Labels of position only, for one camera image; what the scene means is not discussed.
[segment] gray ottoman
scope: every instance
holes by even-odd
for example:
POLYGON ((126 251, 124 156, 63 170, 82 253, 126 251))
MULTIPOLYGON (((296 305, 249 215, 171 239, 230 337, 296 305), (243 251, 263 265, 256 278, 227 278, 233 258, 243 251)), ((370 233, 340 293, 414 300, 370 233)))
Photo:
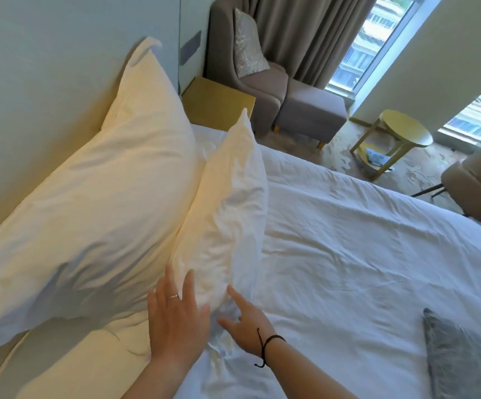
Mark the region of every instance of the gray ottoman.
POLYGON ((290 78, 274 131, 282 127, 304 134, 320 141, 318 148, 321 149, 346 121, 343 98, 290 78))

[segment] black bracelet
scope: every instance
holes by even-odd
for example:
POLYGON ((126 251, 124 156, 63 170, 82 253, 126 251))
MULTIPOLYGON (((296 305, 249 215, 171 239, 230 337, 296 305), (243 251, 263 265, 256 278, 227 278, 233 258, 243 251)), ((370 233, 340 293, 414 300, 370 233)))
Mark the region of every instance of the black bracelet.
POLYGON ((283 336, 279 336, 279 335, 271 335, 268 339, 266 339, 266 342, 264 342, 263 344, 263 338, 261 337, 261 334, 259 333, 259 328, 257 328, 257 335, 259 335, 259 341, 261 342, 261 358, 263 359, 263 365, 257 365, 257 364, 253 364, 254 366, 256 367, 259 367, 259 368, 264 368, 264 366, 266 365, 266 355, 264 354, 264 349, 266 348, 266 345, 272 340, 272 339, 281 339, 283 340, 284 342, 286 342, 286 340, 284 339, 283 336))

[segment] carpet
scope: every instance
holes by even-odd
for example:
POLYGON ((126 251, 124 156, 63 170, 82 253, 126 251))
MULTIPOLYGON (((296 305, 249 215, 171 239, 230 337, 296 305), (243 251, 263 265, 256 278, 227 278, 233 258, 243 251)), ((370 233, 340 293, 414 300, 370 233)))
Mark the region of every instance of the carpet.
MULTIPOLYGON (((286 129, 281 129, 279 133, 269 132, 257 138, 257 142, 266 147, 329 168, 332 171, 370 181, 371 168, 364 165, 359 158, 349 152, 365 131, 366 129, 363 126, 348 121, 321 151, 317 149, 318 141, 301 134, 287 132, 286 129)), ((394 146, 396 140, 389 134, 375 132, 368 139, 368 143, 389 150, 394 146)), ((374 181, 374 184, 404 195, 413 195, 420 190, 440 183, 442 172, 465 157, 466 155, 461 152, 436 143, 427 148, 414 148, 395 164, 395 169, 392 172, 381 175, 378 180, 374 181)), ((462 214, 462 210, 448 193, 443 193, 434 199, 430 195, 417 198, 462 214)))

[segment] person's left hand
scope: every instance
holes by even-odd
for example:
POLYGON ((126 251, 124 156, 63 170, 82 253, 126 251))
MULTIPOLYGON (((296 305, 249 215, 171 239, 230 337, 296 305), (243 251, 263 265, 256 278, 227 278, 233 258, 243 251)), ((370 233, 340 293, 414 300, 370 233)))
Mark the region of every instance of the person's left hand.
POLYGON ((183 299, 177 294, 169 264, 165 277, 157 282, 155 291, 148 294, 151 358, 175 365, 180 372, 188 372, 209 340, 210 308, 206 304, 198 310, 193 270, 185 276, 183 299))

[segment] brown curtain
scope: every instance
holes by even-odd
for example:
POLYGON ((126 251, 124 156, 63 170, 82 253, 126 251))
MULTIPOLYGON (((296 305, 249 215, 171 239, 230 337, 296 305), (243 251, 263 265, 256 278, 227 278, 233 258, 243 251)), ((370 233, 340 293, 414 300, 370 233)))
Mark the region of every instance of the brown curtain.
POLYGON ((325 88, 377 0, 250 0, 265 57, 325 88))

